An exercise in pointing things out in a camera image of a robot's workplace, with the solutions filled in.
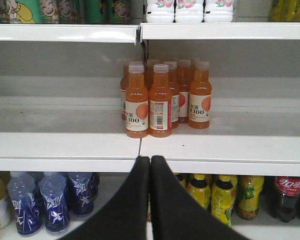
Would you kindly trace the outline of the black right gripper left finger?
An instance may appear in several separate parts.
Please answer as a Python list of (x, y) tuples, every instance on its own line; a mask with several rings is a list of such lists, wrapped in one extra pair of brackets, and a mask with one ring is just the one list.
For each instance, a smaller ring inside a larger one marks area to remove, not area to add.
[(91, 218), (62, 240), (145, 240), (150, 158), (138, 156), (114, 196)]

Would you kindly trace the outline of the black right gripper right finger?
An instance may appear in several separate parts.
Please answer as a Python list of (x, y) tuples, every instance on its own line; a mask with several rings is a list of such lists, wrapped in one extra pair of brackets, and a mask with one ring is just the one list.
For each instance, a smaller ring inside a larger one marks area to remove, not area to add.
[(179, 183), (165, 158), (151, 157), (150, 210), (155, 240), (246, 240), (198, 204)]

